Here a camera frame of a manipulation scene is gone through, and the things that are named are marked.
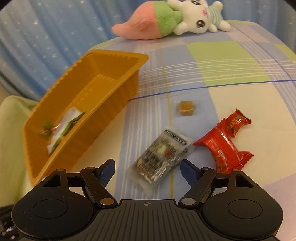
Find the large red snack packet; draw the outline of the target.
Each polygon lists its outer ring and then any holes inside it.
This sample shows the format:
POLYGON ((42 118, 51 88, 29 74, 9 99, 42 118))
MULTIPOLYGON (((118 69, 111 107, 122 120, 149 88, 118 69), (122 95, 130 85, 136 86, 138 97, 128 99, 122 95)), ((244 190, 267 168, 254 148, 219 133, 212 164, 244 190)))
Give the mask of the large red snack packet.
POLYGON ((248 151, 238 151, 227 135, 226 126, 224 118, 193 145, 203 146, 210 150, 217 173, 230 174, 232 170, 241 170, 253 154, 248 151))

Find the silver transparent snack packet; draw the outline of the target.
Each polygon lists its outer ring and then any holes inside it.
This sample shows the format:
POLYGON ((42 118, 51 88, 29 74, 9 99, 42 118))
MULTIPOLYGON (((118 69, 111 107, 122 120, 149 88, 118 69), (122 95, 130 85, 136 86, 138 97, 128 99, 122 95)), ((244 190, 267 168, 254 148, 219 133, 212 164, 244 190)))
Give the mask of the silver transparent snack packet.
POLYGON ((151 196, 160 181, 195 149, 194 140, 167 126, 128 168, 129 179, 151 196))

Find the red foil candy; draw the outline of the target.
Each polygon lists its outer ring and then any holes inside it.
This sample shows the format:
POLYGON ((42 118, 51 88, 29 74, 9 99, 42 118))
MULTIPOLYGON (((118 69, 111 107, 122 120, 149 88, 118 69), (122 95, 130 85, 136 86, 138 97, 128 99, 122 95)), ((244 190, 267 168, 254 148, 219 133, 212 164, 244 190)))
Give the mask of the red foil candy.
POLYGON ((247 118, 239 109, 236 109, 236 111, 226 119, 227 133, 230 137, 234 138, 244 125, 250 125, 251 123, 250 118, 247 118))

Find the white green snack packet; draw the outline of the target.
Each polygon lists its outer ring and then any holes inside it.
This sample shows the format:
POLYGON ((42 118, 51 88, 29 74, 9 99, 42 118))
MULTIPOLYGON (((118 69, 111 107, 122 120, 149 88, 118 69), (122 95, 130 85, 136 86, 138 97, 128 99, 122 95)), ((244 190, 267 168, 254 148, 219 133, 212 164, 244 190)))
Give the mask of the white green snack packet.
POLYGON ((65 115, 62 117, 61 121, 57 126, 53 128, 52 137, 47 146, 48 154, 51 155, 58 147, 63 137, 70 132, 73 126, 81 119, 84 115, 83 112, 79 111, 77 108, 70 108, 65 115))

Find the green candy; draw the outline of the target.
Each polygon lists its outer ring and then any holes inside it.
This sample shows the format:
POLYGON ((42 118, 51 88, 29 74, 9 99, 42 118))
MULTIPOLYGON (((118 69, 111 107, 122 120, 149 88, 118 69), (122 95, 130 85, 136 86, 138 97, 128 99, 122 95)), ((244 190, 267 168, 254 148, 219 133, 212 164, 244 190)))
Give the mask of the green candy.
POLYGON ((43 128, 40 132, 40 135, 45 139, 48 139, 53 134, 53 132, 55 132, 55 128, 56 127, 52 125, 49 121, 45 121, 43 122, 43 128))

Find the brown cube candy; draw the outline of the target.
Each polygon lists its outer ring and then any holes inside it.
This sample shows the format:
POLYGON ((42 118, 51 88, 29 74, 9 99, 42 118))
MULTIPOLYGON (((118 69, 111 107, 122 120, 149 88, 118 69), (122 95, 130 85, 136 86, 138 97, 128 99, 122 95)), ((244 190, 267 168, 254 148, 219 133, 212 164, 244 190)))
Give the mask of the brown cube candy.
POLYGON ((181 116, 192 116, 194 113, 194 102, 184 100, 179 103, 179 114, 181 116))

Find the light green draped cloth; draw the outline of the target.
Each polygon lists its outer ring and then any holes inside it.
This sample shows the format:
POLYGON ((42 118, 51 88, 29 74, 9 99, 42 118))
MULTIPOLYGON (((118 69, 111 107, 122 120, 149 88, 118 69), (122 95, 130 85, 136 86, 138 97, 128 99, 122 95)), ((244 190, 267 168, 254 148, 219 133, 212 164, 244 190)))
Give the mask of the light green draped cloth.
POLYGON ((1 207, 17 202, 31 189, 22 130, 37 104, 20 96, 9 96, 1 104, 1 207))

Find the orange plastic tray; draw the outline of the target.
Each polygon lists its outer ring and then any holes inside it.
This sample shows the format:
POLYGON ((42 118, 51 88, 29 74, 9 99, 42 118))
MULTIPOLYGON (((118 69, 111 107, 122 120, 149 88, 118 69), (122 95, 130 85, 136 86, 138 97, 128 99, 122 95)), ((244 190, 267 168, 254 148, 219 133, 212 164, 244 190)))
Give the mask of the orange plastic tray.
POLYGON ((138 72, 148 58, 142 53, 91 50, 57 80, 23 126, 25 162, 32 185, 56 169, 73 169, 136 95, 138 72), (83 116, 49 154, 50 141, 41 135, 44 123, 60 123, 71 108, 78 109, 83 116))

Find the plaid tablecloth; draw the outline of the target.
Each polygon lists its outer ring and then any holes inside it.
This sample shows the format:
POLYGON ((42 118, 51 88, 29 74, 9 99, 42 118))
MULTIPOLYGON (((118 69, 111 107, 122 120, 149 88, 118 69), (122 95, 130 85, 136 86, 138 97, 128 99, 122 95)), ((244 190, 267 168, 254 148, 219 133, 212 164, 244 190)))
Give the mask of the plaid tablecloth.
POLYGON ((180 199, 189 189, 179 168, 151 196, 129 179, 128 168, 173 126, 195 140, 236 109, 252 120, 233 139, 253 157, 244 172, 284 211, 280 240, 295 240, 295 53, 256 23, 231 21, 229 32, 133 41, 116 38, 99 50, 149 58, 138 72, 138 90, 94 140, 71 171, 112 158, 116 172, 108 190, 116 199, 180 199), (192 116, 179 103, 194 102, 192 116))

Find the blue starry curtain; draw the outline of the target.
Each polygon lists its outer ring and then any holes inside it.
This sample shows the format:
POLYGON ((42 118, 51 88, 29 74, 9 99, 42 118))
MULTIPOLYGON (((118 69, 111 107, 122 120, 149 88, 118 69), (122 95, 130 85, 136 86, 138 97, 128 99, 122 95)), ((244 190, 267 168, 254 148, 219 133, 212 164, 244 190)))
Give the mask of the blue starry curtain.
MULTIPOLYGON (((1 91, 39 100, 111 27, 146 1, 1 1, 1 91)), ((221 1, 226 20, 257 23, 295 52, 295 1, 221 1)))

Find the pink green white plush toy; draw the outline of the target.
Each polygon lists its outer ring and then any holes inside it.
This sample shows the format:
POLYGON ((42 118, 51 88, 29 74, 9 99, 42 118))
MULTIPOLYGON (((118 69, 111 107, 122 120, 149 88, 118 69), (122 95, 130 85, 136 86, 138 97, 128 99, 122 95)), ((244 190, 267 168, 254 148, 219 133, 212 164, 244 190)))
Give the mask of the pink green white plush toy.
POLYGON ((203 34, 229 32, 231 25, 222 17, 223 4, 215 1, 146 1, 128 21, 112 26, 112 32, 131 40, 159 39, 174 33, 203 34))

